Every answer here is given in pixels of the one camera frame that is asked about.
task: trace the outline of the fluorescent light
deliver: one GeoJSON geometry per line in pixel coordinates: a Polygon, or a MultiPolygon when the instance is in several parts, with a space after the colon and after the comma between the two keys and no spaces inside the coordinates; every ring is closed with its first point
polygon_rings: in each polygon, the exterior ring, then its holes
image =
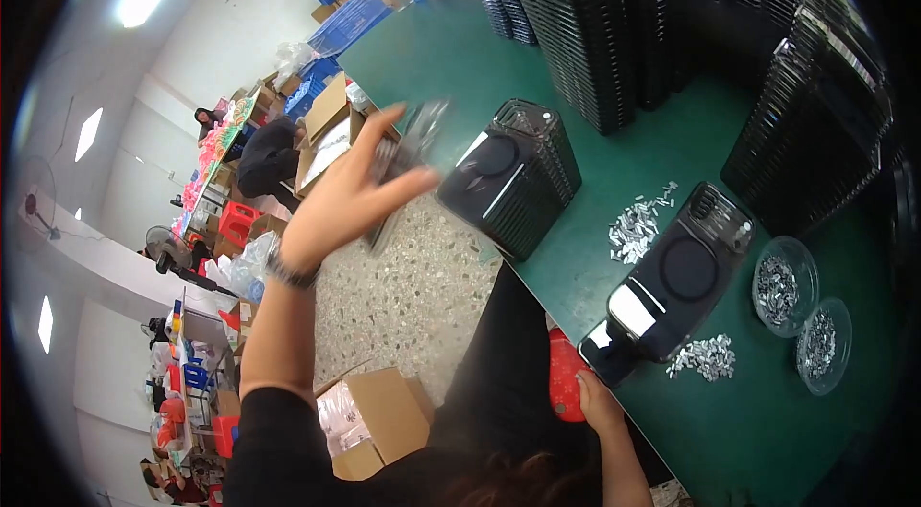
{"type": "Polygon", "coordinates": [[[137,27],[147,21],[159,3],[160,0],[121,0],[116,14],[125,27],[137,27]]]}
{"type": "Polygon", "coordinates": [[[45,349],[45,353],[52,350],[53,325],[52,306],[48,303],[48,296],[45,295],[44,301],[41,302],[41,316],[39,317],[39,339],[41,340],[41,347],[45,349]]]}
{"type": "Polygon", "coordinates": [[[89,146],[96,139],[96,130],[99,128],[99,120],[102,118],[102,107],[96,110],[96,113],[86,118],[83,122],[83,128],[80,129],[80,139],[76,141],[76,156],[74,162],[80,161],[84,153],[89,151],[89,146]]]}

